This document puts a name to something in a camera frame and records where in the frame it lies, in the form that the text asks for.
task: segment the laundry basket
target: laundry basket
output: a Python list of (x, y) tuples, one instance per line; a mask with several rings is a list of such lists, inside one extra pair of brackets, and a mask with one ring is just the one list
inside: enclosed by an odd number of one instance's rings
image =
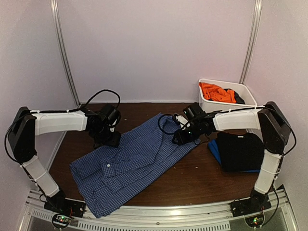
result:
[(200, 79), (199, 83), (209, 83), (209, 84), (215, 84), (217, 86), (220, 86), (224, 89), (232, 89), (236, 91), (239, 96), (245, 101), (245, 104), (239, 104), (239, 103), (224, 103), (224, 102), (217, 102), (217, 101), (210, 101), (206, 100), (203, 97), (202, 89), (199, 86), (199, 104), (202, 107), (202, 109), (206, 112), (213, 112), (217, 110), (223, 110), (227, 111), (229, 109), (239, 109), (239, 108), (246, 108), (246, 107), (255, 107), (257, 106), (257, 103), (250, 93), (249, 89), (240, 83), (230, 83), (230, 82), (224, 82), (224, 81), (218, 81), (218, 80), (210, 80), (210, 79)]

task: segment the white backdrop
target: white backdrop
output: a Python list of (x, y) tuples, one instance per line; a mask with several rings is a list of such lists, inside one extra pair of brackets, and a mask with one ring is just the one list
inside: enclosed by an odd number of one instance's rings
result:
[[(17, 229), (31, 181), (4, 152), (4, 133), (21, 106), (74, 107), (61, 62), (49, 1), (0, 0), (0, 231)], [(36, 139), (43, 165), (60, 133)]]
[[(202, 77), (238, 82), (254, 0), (65, 0), (59, 13), (81, 102), (192, 102)], [(116, 101), (109, 93), (94, 102)]]
[(308, 230), (308, 2), (263, 1), (259, 34), (246, 84), (259, 104), (275, 101), (298, 145), (279, 175), (301, 231)]

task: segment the clothing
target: clothing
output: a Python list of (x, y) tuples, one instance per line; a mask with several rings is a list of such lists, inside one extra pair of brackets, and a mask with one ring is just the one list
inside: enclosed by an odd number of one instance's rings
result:
[(245, 104), (245, 101), (239, 96), (239, 94), (232, 89), (223, 89), (220, 86), (209, 83), (199, 83), (199, 86), (201, 87), (203, 97), (206, 100)]
[[(118, 148), (103, 146), (71, 163), (79, 192), (95, 217), (120, 208), (197, 146), (199, 141), (173, 144), (173, 135), (158, 127), (161, 115), (124, 133)], [(180, 128), (171, 116), (160, 125), (166, 132)]]
[(239, 136), (220, 132), (216, 140), (209, 142), (208, 148), (225, 171), (260, 171), (264, 147), (255, 134)]

